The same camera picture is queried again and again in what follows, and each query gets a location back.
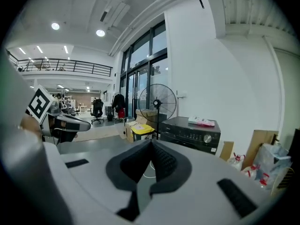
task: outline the chair backrest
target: chair backrest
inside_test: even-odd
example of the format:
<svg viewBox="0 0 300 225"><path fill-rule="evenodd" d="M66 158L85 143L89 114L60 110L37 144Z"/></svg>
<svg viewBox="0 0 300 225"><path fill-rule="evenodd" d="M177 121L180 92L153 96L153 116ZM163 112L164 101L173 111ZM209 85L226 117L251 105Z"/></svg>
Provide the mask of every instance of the chair backrest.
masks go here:
<svg viewBox="0 0 300 225"><path fill-rule="evenodd" d="M101 117L103 112L102 112L102 108L103 108L103 102L101 101L101 99L96 99L93 105L93 114L95 117Z"/></svg>

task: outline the ceiling light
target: ceiling light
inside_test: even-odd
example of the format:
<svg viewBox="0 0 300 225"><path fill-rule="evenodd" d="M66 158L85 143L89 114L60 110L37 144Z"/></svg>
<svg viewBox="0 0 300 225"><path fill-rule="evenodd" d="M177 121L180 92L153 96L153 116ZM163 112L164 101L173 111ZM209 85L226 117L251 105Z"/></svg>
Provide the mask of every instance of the ceiling light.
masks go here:
<svg viewBox="0 0 300 225"><path fill-rule="evenodd" d="M52 23L51 27L52 27L54 30L60 29L60 26L59 26L58 23L56 23L56 22Z"/></svg>
<svg viewBox="0 0 300 225"><path fill-rule="evenodd" d="M67 46L64 46L66 53L68 53Z"/></svg>
<svg viewBox="0 0 300 225"><path fill-rule="evenodd" d="M19 47L19 49L21 50L21 52L22 52L22 53L26 54L26 53L23 51L23 49L22 49L22 48L20 48L20 47Z"/></svg>
<svg viewBox="0 0 300 225"><path fill-rule="evenodd" d="M41 53L43 53L42 49L39 46L37 46L37 48Z"/></svg>
<svg viewBox="0 0 300 225"><path fill-rule="evenodd" d="M96 31L96 34L99 36L99 37L103 37L105 35L105 32L103 30L97 30Z"/></svg>

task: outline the desk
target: desk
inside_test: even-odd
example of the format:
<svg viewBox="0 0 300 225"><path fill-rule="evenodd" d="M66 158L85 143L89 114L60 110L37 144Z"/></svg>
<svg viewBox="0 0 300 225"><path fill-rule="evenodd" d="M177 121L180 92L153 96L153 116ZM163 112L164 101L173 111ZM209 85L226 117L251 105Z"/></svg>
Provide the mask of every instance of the desk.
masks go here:
<svg viewBox="0 0 300 225"><path fill-rule="evenodd" d="M88 106L80 106L80 112L85 113L88 109Z"/></svg>

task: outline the black pedestal fan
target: black pedestal fan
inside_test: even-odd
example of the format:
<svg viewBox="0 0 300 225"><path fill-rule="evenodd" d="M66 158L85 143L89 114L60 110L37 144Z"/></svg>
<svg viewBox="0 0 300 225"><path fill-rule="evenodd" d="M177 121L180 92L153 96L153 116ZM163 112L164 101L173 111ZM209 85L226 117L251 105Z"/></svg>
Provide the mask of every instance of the black pedestal fan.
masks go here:
<svg viewBox="0 0 300 225"><path fill-rule="evenodd" d="M167 86L152 84L142 91L138 108L144 118L157 124L156 139L158 140L159 123L169 119L175 112L176 97Z"/></svg>

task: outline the yellow plastic object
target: yellow plastic object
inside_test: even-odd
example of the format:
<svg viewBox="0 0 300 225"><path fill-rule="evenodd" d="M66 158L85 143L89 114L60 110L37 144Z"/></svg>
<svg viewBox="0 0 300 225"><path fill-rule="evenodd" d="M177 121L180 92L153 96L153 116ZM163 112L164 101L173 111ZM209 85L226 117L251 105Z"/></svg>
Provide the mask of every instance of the yellow plastic object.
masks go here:
<svg viewBox="0 0 300 225"><path fill-rule="evenodd" d="M131 130L138 135L143 135L154 131L154 129L147 124L137 124L131 127Z"/></svg>

